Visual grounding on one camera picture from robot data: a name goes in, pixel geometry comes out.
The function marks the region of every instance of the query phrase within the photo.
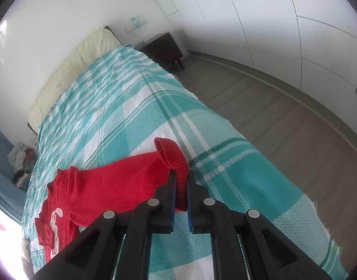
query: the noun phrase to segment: wall switch panel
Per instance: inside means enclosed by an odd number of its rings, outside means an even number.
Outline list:
[[[141,27],[146,23],[146,20],[142,16],[135,16],[130,18],[130,24],[124,28],[126,33],[134,31],[136,28]]]

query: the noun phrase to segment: white wall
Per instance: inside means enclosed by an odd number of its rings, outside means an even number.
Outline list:
[[[127,34],[132,16],[147,23]],[[0,130],[32,144],[27,116],[48,77],[83,38],[108,25],[122,44],[135,45],[172,26],[155,0],[16,0],[0,39]]]

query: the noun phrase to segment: red sweater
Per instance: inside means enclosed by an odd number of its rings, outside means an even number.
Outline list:
[[[79,226],[89,226],[106,210],[126,212],[152,198],[155,188],[167,183],[170,169],[177,174],[176,208],[186,210],[185,156],[169,139],[155,138],[155,148],[96,169],[58,170],[35,219],[46,262],[76,237]]]

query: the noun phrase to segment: nightstand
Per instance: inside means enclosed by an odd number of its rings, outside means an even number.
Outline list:
[[[178,65],[184,69],[180,58],[183,57],[175,40],[170,33],[161,33],[152,39],[142,43],[136,47],[137,50],[143,52],[151,60],[159,64],[162,68],[167,68],[169,65],[177,61]]]

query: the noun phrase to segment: bed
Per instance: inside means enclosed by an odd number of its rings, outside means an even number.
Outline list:
[[[22,230],[35,272],[45,260],[34,218],[57,169],[91,169],[155,151],[154,138],[164,137],[180,146],[211,197],[240,212],[259,210],[333,279],[345,279],[340,247],[296,186],[175,76],[109,30],[95,34],[96,44],[89,44],[93,35],[84,40],[49,79],[28,118],[38,133],[38,161]],[[209,235],[190,234],[185,212],[176,213],[171,235],[153,235],[149,278],[213,279]]]

